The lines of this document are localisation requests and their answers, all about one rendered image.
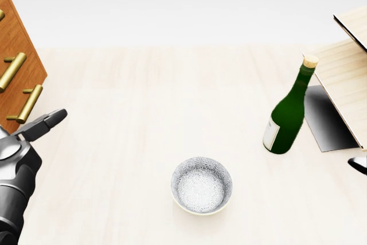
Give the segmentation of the wooden top drawer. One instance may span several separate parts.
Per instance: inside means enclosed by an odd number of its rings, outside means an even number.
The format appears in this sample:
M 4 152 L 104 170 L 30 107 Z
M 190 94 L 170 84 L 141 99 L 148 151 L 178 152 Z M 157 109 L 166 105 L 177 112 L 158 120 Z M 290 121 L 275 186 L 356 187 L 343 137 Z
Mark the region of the wooden top drawer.
M 0 9 L 5 13 L 4 19 L 0 22 L 0 41 L 12 40 L 22 31 L 13 1 L 0 0 Z

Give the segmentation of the patterned grey white bowl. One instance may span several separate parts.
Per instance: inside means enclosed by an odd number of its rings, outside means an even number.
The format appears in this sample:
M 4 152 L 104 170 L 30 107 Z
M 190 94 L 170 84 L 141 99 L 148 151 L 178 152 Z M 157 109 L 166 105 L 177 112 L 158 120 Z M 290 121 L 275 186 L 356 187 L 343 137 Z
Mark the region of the patterned grey white bowl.
M 170 189 L 181 209 L 193 215 L 209 216 L 228 205 L 233 182 L 220 162 L 208 157 L 193 157 L 174 169 Z

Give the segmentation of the green glass bottle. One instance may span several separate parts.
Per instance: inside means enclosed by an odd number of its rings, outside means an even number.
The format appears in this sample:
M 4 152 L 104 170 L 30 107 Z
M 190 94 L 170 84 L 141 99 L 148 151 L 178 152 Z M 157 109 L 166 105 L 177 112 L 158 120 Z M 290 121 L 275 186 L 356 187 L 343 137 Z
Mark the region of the green glass bottle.
M 263 135 L 264 147 L 274 154 L 288 152 L 302 127 L 304 98 L 315 67 L 301 65 L 288 94 L 272 110 Z

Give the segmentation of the bottle cork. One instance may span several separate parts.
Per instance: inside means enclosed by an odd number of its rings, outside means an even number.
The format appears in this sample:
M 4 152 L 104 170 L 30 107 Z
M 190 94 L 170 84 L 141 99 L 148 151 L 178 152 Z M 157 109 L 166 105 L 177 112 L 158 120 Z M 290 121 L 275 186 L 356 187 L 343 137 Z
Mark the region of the bottle cork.
M 307 68 L 313 69 L 319 63 L 319 58 L 314 55 L 303 55 L 303 65 Z

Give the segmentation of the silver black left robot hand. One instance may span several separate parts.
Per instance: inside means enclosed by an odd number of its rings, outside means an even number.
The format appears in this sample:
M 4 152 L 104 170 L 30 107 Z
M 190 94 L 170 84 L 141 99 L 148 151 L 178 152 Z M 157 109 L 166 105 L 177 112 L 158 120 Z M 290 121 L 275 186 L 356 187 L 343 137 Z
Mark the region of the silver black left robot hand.
M 42 159 L 30 144 L 41 138 L 67 117 L 61 108 L 23 125 L 0 138 L 0 186 L 8 186 L 29 197 L 35 190 L 35 179 Z

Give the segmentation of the wooden cabinet with drawers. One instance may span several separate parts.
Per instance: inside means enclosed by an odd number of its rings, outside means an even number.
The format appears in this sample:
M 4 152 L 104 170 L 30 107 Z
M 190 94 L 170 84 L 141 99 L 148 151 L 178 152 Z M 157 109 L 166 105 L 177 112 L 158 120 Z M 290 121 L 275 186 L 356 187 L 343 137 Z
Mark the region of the wooden cabinet with drawers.
M 0 0 L 0 126 L 8 133 L 25 124 L 47 72 L 12 0 Z

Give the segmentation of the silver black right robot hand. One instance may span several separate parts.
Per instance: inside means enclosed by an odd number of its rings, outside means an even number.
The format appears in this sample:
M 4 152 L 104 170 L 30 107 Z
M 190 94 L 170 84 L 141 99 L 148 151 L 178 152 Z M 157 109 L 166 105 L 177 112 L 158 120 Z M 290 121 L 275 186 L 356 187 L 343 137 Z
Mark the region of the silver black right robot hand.
M 360 173 L 367 175 L 367 156 L 350 158 L 348 164 Z

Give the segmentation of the pale wooden slat tray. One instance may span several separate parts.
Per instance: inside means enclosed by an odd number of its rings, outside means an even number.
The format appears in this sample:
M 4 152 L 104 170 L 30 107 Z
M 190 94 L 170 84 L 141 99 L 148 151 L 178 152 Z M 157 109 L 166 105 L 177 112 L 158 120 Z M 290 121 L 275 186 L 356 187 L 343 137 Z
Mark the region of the pale wooden slat tray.
M 349 37 L 314 52 L 319 58 L 315 77 L 367 152 L 367 5 L 333 17 Z

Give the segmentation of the wooden drawer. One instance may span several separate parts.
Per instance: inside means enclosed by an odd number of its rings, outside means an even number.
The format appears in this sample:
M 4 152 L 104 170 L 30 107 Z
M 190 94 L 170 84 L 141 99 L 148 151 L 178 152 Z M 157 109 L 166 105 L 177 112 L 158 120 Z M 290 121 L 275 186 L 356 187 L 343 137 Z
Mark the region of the wooden drawer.
M 0 9 L 5 13 L 4 19 L 0 22 L 0 41 L 12 40 L 22 31 L 13 1 L 0 0 Z
M 39 65 L 26 65 L 19 69 L 15 77 L 3 93 L 0 93 L 0 125 L 8 132 L 13 133 L 19 128 L 15 120 L 7 120 L 7 116 L 18 115 L 28 100 L 30 94 L 23 93 L 25 89 L 33 89 L 43 84 L 47 77 L 44 68 Z
M 19 52 L 26 54 L 26 65 L 36 65 L 40 62 L 36 58 L 34 48 L 26 38 L 24 30 L 19 32 L 12 40 L 0 41 L 0 76 L 4 73 L 5 69 L 10 63 L 3 61 L 4 57 L 15 57 Z

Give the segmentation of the wooden bottom drawer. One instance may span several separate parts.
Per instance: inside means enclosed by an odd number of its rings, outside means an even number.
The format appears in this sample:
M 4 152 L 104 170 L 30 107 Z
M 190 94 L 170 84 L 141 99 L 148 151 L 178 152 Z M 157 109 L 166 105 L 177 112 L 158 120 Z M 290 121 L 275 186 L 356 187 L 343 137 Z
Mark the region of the wooden bottom drawer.
M 30 94 L 23 93 L 25 89 L 33 89 L 43 84 L 47 77 L 44 68 L 39 65 L 26 65 L 19 69 L 15 77 L 3 93 L 0 93 L 0 125 L 8 132 L 13 133 L 19 128 L 15 120 L 7 120 L 7 116 L 18 115 L 28 100 Z

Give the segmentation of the wooden middle drawer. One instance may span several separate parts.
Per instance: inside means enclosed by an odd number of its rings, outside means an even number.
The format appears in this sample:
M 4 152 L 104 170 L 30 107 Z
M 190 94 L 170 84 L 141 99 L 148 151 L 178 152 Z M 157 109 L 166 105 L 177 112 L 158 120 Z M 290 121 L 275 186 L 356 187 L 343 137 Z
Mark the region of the wooden middle drawer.
M 4 57 L 15 57 L 19 52 L 26 54 L 26 65 L 36 65 L 40 62 L 36 58 L 34 48 L 26 38 L 24 30 L 19 32 L 12 40 L 0 41 L 0 76 L 4 73 L 5 69 L 10 63 L 3 61 Z

